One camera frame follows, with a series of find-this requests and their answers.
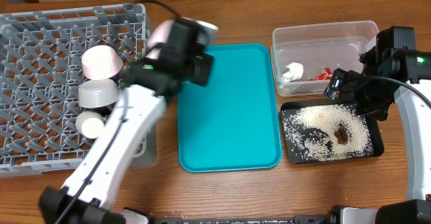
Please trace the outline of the red snack wrapper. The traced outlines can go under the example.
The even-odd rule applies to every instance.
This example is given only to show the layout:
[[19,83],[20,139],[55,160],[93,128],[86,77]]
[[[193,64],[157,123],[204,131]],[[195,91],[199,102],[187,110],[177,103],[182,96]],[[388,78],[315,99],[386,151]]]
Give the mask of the red snack wrapper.
[[316,77],[309,78],[308,81],[321,81],[332,78],[330,68],[324,68]]

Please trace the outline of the white tissue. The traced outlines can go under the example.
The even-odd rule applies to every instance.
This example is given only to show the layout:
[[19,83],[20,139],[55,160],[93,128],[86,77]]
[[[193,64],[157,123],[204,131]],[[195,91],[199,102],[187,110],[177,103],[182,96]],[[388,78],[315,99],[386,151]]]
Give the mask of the white tissue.
[[281,81],[284,83],[298,81],[302,78],[304,66],[301,63],[292,62],[286,65],[286,72],[281,75]]

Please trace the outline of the small pink bowl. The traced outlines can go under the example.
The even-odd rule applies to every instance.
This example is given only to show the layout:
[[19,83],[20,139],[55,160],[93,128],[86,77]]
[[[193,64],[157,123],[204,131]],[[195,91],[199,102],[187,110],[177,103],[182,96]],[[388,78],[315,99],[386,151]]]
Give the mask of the small pink bowl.
[[82,54],[81,65],[85,77],[103,80],[117,75],[123,68],[123,61],[114,48],[98,45]]

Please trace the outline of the grey metal bowl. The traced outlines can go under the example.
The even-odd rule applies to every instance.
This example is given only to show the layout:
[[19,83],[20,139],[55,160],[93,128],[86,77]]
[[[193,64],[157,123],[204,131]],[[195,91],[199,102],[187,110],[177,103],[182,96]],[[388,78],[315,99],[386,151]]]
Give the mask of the grey metal bowl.
[[100,108],[115,103],[119,89],[111,79],[89,80],[78,88],[78,104],[83,108]]

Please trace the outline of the white paper cup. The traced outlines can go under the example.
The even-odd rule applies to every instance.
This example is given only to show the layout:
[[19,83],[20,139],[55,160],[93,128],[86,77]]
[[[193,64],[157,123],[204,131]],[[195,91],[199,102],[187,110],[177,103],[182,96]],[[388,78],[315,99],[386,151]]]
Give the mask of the white paper cup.
[[93,111],[80,113],[75,121],[77,131],[89,139],[97,139],[104,130],[103,117]]

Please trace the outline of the large white plate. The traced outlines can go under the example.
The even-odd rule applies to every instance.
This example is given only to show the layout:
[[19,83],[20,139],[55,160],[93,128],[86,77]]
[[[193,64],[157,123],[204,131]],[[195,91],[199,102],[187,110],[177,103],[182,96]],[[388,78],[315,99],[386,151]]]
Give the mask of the large white plate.
[[165,43],[167,41],[170,31],[172,29],[173,23],[174,23],[174,20],[166,20],[156,27],[156,29],[154,30],[153,34],[150,36],[150,39],[147,42],[148,52],[145,55],[145,58],[158,59],[160,49],[155,48],[155,46],[159,42]]

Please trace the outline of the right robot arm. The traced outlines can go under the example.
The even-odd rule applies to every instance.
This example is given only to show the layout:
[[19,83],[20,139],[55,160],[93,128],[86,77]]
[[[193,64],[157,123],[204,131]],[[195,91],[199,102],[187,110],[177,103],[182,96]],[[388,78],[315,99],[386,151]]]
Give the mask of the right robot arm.
[[362,73],[336,69],[324,95],[349,98],[356,114],[385,120],[396,104],[400,113],[408,161],[406,199],[377,210],[334,207],[326,223],[430,222],[430,53],[374,47],[360,56]]

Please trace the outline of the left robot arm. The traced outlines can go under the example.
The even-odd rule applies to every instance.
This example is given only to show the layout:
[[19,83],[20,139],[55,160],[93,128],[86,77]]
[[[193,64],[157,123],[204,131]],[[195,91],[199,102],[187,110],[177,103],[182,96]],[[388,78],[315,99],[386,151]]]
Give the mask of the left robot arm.
[[90,152],[60,189],[47,187],[40,196],[46,223],[150,222],[139,211],[113,211],[119,187],[144,135],[183,83],[207,84],[213,57],[205,47],[217,34],[217,26],[187,17],[154,30],[147,54],[128,68],[125,87]]

